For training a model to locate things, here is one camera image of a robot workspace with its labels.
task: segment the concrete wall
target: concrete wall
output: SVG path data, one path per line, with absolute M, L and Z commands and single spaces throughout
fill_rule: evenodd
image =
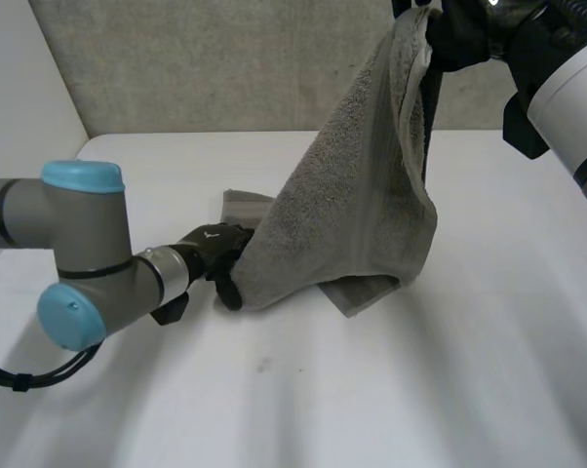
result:
M 390 0 L 30 0 L 89 134 L 317 129 Z M 437 128 L 499 128 L 500 63 L 449 75 Z

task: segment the white wall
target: white wall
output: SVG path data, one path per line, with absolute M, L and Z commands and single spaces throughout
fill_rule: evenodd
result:
M 0 0 L 0 177 L 35 177 L 87 136 L 27 0 Z

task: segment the black cable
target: black cable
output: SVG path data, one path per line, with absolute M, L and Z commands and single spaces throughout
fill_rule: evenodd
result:
M 28 373 L 10 373 L 0 369 L 0 387 L 8 387 L 15 392 L 26 392 L 30 388 L 46 388 L 64 382 L 78 370 L 88 364 L 97 354 L 100 344 L 77 353 L 66 364 L 41 375 Z

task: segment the white table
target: white table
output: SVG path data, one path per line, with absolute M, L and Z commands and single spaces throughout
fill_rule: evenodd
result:
M 312 133 L 103 136 L 134 250 L 217 221 L 227 188 L 276 195 Z M 114 335 L 46 391 L 0 390 L 0 467 L 587 466 L 587 202 L 551 155 L 437 132 L 424 272 L 347 320 L 316 288 L 269 311 L 191 292 L 179 324 Z M 34 309 L 48 252 L 0 256 L 0 365 L 66 359 Z

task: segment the gray towel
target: gray towel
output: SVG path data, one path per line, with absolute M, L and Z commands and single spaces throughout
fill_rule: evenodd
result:
M 232 271 L 244 309 L 338 279 L 353 289 L 344 277 L 390 276 L 391 289 L 421 271 L 437 225 L 422 180 L 424 106 L 438 95 L 425 105 L 420 90 L 429 14 L 396 20 L 271 204 Z
M 221 221 L 257 229 L 274 199 L 258 193 L 226 190 Z M 318 285 L 345 317 L 353 317 L 400 287 L 391 276 L 344 276 Z

